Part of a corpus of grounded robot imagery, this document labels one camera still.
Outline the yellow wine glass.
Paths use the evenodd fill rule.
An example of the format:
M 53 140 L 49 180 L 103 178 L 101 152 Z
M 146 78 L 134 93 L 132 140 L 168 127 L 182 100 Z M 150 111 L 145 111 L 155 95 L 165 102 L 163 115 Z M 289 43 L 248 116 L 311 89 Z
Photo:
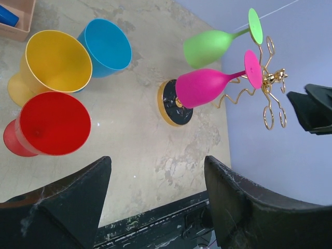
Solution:
M 86 48 L 71 35 L 43 30 L 27 42 L 19 71 L 8 81 L 10 98 L 22 107 L 32 97 L 48 91 L 74 93 L 92 77 Z

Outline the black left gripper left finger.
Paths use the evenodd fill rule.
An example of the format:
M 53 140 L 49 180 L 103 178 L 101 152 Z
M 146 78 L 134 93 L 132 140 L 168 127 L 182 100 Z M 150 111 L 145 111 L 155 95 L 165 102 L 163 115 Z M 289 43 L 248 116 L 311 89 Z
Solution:
M 103 156 L 2 202 L 1 248 L 93 248 L 111 171 L 111 158 Z

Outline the red wine glass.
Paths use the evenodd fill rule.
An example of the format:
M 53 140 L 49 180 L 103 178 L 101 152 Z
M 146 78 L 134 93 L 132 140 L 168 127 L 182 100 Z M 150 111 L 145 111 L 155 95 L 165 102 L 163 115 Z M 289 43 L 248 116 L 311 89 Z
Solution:
M 63 156 L 80 149 L 91 132 L 85 106 L 71 95 L 45 92 L 28 100 L 4 130 L 5 146 L 22 157 Z

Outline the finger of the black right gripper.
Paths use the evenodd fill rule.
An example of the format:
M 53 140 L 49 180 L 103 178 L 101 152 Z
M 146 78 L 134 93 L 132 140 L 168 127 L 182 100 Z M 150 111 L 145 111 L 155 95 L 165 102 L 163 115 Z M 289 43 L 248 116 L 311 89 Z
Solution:
M 316 135 L 331 134 L 331 87 L 305 85 L 305 94 L 286 94 L 302 128 Z

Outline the blue wine glass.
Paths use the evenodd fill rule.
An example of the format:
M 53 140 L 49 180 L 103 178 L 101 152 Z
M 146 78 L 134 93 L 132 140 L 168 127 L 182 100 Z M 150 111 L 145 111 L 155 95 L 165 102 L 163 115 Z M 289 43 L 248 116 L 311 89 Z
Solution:
M 92 61 L 92 78 L 104 78 L 126 69 L 132 60 L 131 44 L 120 27 L 109 20 L 91 20 L 77 37 Z

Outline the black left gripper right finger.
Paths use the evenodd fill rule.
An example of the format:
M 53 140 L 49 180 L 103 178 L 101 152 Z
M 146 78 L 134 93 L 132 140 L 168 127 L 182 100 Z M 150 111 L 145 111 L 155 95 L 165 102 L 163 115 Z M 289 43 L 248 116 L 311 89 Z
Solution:
M 331 248 L 331 206 L 273 192 L 206 156 L 204 176 L 221 248 Z

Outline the pink wine glass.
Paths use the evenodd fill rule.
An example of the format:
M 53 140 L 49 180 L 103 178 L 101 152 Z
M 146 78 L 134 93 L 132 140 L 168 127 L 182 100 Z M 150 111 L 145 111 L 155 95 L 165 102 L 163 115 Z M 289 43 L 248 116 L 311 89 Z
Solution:
M 215 100 L 228 82 L 243 75 L 247 76 L 254 89 L 259 89 L 262 85 L 262 73 L 259 60 L 251 50 L 247 50 L 244 55 L 244 68 L 245 70 L 234 74 L 203 68 L 181 75 L 175 84 L 177 97 L 184 107 L 195 108 Z

